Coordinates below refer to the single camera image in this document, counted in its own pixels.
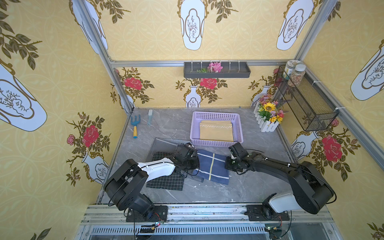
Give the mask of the purple plastic basket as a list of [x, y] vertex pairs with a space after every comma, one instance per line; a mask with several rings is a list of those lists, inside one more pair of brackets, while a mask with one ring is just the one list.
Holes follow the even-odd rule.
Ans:
[[239, 114], [219, 112], [193, 112], [190, 139], [195, 146], [230, 147], [243, 143]]

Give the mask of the grey checked pillowcase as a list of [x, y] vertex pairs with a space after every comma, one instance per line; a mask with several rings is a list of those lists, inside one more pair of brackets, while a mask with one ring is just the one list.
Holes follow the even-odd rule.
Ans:
[[203, 183], [204, 182], [204, 178], [201, 178], [199, 176], [193, 176], [193, 175], [191, 175], [191, 174], [189, 174], [188, 172], [185, 172], [185, 171], [183, 171], [183, 176], [186, 179], [191, 179], [191, 180], [197, 181], [199, 183]]

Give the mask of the navy striped pillowcase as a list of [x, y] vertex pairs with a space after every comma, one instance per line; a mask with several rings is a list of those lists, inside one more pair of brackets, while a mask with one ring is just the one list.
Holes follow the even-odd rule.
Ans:
[[194, 170], [192, 175], [216, 182], [222, 185], [228, 185], [230, 181], [229, 171], [225, 168], [226, 156], [198, 150], [200, 166]]

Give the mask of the yellow pillowcase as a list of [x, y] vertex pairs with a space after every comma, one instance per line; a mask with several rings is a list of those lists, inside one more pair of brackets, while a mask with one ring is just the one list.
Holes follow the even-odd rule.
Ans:
[[233, 142], [233, 124], [231, 121], [201, 121], [200, 140]]

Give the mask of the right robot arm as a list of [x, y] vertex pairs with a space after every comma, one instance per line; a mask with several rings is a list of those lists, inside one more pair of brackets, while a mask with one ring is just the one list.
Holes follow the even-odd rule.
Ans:
[[286, 213], [304, 210], [316, 215], [327, 204], [337, 199], [336, 192], [316, 167], [307, 161], [288, 163], [268, 158], [258, 152], [247, 152], [240, 143], [229, 147], [231, 156], [226, 158], [225, 168], [243, 175], [249, 171], [260, 172], [287, 182], [291, 192], [271, 194], [260, 207], [248, 210], [250, 220], [262, 215], [267, 221], [288, 220]]

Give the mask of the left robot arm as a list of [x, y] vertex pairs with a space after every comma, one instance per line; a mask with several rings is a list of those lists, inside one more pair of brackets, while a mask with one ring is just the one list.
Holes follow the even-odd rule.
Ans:
[[141, 190], [148, 181], [170, 176], [174, 172], [200, 169], [198, 150], [191, 143], [179, 144], [174, 153], [157, 161], [137, 163], [126, 160], [106, 181], [104, 191], [110, 198], [108, 206], [118, 210], [131, 210], [139, 214], [144, 221], [150, 221], [156, 215], [154, 203]]

